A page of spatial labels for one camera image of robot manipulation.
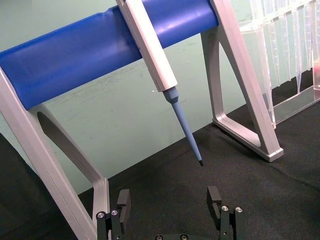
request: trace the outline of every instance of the metal stand leg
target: metal stand leg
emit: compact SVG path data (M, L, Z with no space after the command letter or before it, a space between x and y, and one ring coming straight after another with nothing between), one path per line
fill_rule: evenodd
M0 111L76 237L79 240L97 239L96 220L93 221L90 218L81 203L46 140L45 134L91 181L94 187L94 213L98 209L109 211L108 181L89 163L47 109L39 106L30 112L25 110L1 68Z
M229 0L210 0L219 26L201 34L213 122L269 162L281 157L277 136L268 115L254 68ZM244 95L256 133L228 118L220 79L219 46L223 47Z

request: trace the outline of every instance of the blue roller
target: blue roller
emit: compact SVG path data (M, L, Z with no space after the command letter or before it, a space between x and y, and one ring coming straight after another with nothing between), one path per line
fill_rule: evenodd
M209 0L144 0L163 48L218 25ZM113 7L0 53L28 110L141 58Z

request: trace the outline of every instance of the pale green background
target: pale green background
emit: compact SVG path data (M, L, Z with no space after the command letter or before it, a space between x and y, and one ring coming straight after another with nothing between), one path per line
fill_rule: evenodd
M114 0L0 0L0 51L104 12L115 4ZM238 20L251 18L249 1L232 0L232 4ZM178 80L179 100L191 129L196 131L212 121L200 35L167 48L165 53ZM224 54L221 74L224 105L230 112L245 101ZM157 92L142 60L45 105L107 178L184 137L171 106ZM29 162L1 115L0 132ZM90 188L80 171L57 147L52 147L76 192Z

